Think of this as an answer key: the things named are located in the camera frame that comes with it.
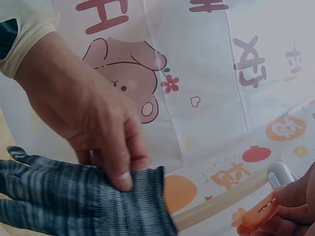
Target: gray striped glove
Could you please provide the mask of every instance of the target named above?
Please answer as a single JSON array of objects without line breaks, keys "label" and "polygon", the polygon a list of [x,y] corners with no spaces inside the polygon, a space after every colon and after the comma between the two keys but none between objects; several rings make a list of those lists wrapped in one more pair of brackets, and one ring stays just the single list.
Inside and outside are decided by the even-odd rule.
[{"label": "gray striped glove", "polygon": [[0,221],[54,236],[175,236],[163,199],[163,167],[132,173],[117,190],[96,167],[69,164],[20,147],[0,160]]}]

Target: white plastic piece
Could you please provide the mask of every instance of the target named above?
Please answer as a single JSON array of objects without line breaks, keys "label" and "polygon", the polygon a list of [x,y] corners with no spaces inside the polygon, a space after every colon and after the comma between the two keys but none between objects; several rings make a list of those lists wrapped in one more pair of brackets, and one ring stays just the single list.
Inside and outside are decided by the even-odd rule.
[{"label": "white plastic piece", "polygon": [[290,171],[285,163],[275,162],[267,170],[267,179],[272,188],[275,189],[296,181],[298,177]]}]

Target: hand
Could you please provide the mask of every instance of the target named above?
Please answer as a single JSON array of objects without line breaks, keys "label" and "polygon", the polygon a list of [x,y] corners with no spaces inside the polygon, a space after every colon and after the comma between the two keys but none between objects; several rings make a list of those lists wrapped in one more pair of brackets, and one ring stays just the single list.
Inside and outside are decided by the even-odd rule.
[{"label": "hand", "polygon": [[75,56],[56,32],[28,52],[16,80],[38,116],[70,143],[79,163],[104,168],[117,188],[130,190],[130,171],[149,167],[133,103]]},{"label": "hand", "polygon": [[253,236],[315,235],[315,163],[299,180],[275,190],[282,209]]}]

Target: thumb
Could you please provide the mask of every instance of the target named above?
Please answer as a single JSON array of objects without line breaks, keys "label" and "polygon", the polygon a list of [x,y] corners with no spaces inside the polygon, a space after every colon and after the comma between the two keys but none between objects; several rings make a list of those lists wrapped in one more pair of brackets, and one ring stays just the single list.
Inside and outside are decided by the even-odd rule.
[{"label": "thumb", "polygon": [[306,189],[309,174],[306,173],[299,180],[285,187],[275,189],[275,197],[278,203],[284,207],[299,207],[306,204]]},{"label": "thumb", "polygon": [[124,123],[116,120],[106,131],[106,134],[100,135],[99,140],[104,169],[115,187],[122,191],[129,191],[132,188],[132,178]]}]

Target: table surface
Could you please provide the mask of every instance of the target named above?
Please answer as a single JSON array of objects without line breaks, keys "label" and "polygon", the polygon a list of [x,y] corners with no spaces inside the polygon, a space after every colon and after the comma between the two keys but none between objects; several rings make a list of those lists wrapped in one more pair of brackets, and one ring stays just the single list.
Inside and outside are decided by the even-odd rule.
[{"label": "table surface", "polygon": [[[2,160],[12,159],[6,151],[6,147],[11,146],[11,145],[15,145],[15,142],[5,122],[2,111],[0,109],[0,158]],[[3,194],[0,194],[0,199],[7,199],[7,197]],[[3,228],[7,230],[7,232],[11,236],[44,236],[44,234],[40,234],[40,233],[28,231],[28,230],[16,229],[7,225],[3,225],[1,223],[0,225],[3,226]]]}]

